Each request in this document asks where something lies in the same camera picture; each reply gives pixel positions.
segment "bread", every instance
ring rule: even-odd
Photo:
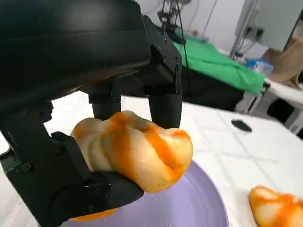
[[[250,206],[261,227],[303,227],[303,200],[264,186],[250,192]]]
[[[145,192],[160,192],[174,185],[193,155],[185,131],[165,130],[131,111],[116,113],[106,121],[84,119],[71,136],[91,171],[116,171]]]

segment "wall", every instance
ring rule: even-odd
[[[160,9],[163,0],[137,0],[141,5],[143,13],[153,20],[154,23],[160,24],[156,12]],[[205,36],[209,38],[217,48],[225,52],[229,52],[235,40],[234,30],[238,23],[244,0],[218,0],[209,25],[205,30]],[[181,12],[182,22],[186,30],[197,30],[203,33],[207,19],[210,15],[214,0],[193,0],[189,5],[185,6]],[[245,42],[244,46],[249,46],[250,42]],[[247,53],[248,57],[259,57],[266,50],[266,47],[255,45]]]

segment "white table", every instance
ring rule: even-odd
[[[92,116],[82,93],[54,101],[50,132],[70,133],[81,119]],[[122,98],[122,109],[150,119],[148,101]],[[234,128],[232,119],[242,119],[252,133]],[[283,125],[247,115],[183,104],[181,128],[191,136],[194,160],[217,186],[231,227],[256,227],[248,203],[250,189],[258,184],[272,189],[303,192],[303,142]],[[0,227],[36,227],[37,223],[0,171]]]
[[[242,107],[238,109],[238,112],[253,114],[259,103],[262,102],[263,96],[266,95],[266,93],[271,93],[294,107],[293,113],[285,122],[285,127],[294,134],[297,134],[303,127],[303,91],[276,83],[269,79],[265,79],[265,82],[270,84],[269,89],[262,91],[259,96],[245,94],[245,100],[243,100]]]

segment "power outlet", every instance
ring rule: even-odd
[[[246,38],[257,42],[262,39],[263,34],[264,34],[264,28],[249,26]]]

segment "robotic arm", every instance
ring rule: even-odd
[[[132,0],[0,2],[0,130],[4,172],[42,227],[118,208],[143,196],[137,184],[90,172],[74,138],[51,136],[55,98],[80,90],[94,116],[121,110],[120,77],[136,77],[153,122],[179,127],[181,55]]]

